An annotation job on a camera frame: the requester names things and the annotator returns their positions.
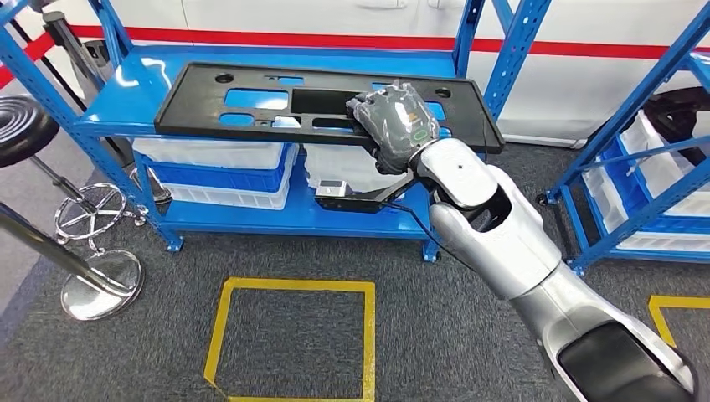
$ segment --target black stool seat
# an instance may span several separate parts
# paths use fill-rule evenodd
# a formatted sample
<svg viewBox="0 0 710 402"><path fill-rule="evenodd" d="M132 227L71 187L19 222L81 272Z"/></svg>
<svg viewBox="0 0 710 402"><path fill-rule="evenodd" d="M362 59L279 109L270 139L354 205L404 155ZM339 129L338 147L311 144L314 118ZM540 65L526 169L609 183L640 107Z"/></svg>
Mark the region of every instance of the black stool seat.
<svg viewBox="0 0 710 402"><path fill-rule="evenodd" d="M59 124L28 95L0 96L0 168L42 150L59 132Z"/></svg>

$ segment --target blue plastic crate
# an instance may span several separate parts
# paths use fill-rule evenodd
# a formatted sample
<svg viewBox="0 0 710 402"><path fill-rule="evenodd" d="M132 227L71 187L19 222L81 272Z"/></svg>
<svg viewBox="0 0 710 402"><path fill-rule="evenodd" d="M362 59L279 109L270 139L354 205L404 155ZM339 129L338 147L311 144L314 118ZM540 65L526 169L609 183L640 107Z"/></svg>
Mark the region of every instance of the blue plastic crate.
<svg viewBox="0 0 710 402"><path fill-rule="evenodd" d="M606 160L628 154L619 137L615 137L600 156L602 160ZM605 165L606 172L614 183L616 191L619 192L621 202L629 216L638 213L653 200L646 186L646 178L636 164L636 160L626 160ZM644 226L642 230L645 232L710 235L710 217L661 215L654 222Z"/></svg>
<svg viewBox="0 0 710 402"><path fill-rule="evenodd" d="M155 162L148 157L145 159L146 165L153 169L161 183L275 193L279 191L286 169L286 156L291 147L298 147L298 144L283 147L276 169L232 169Z"/></svg>

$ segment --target black glove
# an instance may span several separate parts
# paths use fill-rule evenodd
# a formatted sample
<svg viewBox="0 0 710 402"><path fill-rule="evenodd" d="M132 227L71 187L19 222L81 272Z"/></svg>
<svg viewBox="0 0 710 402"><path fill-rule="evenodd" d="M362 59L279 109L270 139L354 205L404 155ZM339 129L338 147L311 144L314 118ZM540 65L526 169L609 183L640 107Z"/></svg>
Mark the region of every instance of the black glove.
<svg viewBox="0 0 710 402"><path fill-rule="evenodd" d="M355 96L346 106L378 144L373 156L382 174L406 172L409 159L439 138L439 122L410 83L395 81Z"/></svg>

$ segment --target round hole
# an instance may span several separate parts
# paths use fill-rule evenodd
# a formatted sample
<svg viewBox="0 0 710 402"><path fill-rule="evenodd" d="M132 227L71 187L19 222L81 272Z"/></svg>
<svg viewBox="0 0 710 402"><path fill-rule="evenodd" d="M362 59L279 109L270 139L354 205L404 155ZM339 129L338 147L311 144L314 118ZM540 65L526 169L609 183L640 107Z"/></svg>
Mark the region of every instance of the round hole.
<svg viewBox="0 0 710 402"><path fill-rule="evenodd" d="M214 80L219 82L220 84L227 84L229 82L234 81L234 76L231 75L230 73L223 73L223 74L215 76Z"/></svg>
<svg viewBox="0 0 710 402"><path fill-rule="evenodd" d="M439 96L439 98L451 98L451 91L448 88L439 88L435 90L434 93Z"/></svg>

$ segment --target robot forearm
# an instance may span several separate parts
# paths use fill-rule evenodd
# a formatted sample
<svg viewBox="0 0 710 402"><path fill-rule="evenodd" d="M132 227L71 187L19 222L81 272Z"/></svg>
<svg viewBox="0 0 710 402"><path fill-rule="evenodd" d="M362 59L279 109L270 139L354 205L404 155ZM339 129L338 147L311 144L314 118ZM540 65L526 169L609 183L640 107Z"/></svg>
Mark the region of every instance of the robot forearm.
<svg viewBox="0 0 710 402"><path fill-rule="evenodd" d="M516 309L571 400L700 400L687 363L564 264L542 217L501 169L454 138L412 163L435 183L430 222L442 245Z"/></svg>

